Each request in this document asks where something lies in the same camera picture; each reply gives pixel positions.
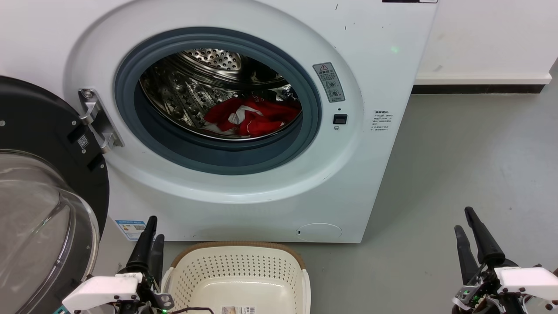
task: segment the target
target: laundry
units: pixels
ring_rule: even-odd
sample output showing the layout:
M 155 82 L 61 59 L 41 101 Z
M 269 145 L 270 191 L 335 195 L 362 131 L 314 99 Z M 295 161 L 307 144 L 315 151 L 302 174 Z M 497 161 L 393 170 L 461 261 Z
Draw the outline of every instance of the laundry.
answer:
M 298 102 L 272 102 L 260 96 L 231 98 L 213 106 L 204 116 L 205 129 L 241 136 L 262 136 L 280 129 L 300 113 Z

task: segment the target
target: washing machine door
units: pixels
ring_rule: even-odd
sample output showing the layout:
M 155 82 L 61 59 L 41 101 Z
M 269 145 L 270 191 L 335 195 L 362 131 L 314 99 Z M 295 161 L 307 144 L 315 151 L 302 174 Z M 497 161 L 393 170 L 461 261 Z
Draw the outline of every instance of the washing machine door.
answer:
M 2 313 L 54 313 L 91 273 L 108 210 L 107 167 L 62 99 L 0 77 Z

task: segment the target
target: hinge screw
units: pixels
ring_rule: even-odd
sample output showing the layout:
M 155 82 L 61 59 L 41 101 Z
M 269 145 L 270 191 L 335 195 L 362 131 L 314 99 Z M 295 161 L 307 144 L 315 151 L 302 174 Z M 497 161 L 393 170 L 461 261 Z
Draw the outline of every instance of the hinge screw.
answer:
M 85 98 L 91 98 L 91 97 L 93 97 L 93 92 L 91 92 L 90 89 L 84 89 L 83 90 L 83 96 Z

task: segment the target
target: white wall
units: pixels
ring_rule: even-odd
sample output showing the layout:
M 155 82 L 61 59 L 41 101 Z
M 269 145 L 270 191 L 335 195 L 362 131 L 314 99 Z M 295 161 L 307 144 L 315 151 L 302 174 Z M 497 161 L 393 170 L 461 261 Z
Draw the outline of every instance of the white wall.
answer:
M 546 84 L 558 0 L 439 0 L 416 84 Z

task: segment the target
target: beige laundry basket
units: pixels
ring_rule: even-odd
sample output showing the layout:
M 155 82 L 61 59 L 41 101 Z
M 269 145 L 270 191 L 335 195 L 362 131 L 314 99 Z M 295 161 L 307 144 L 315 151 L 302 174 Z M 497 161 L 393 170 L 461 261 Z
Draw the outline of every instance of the beige laundry basket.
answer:
M 304 262 L 280 244 L 194 245 L 172 262 L 162 286 L 174 298 L 171 311 L 209 307 L 215 314 L 310 313 L 310 280 Z

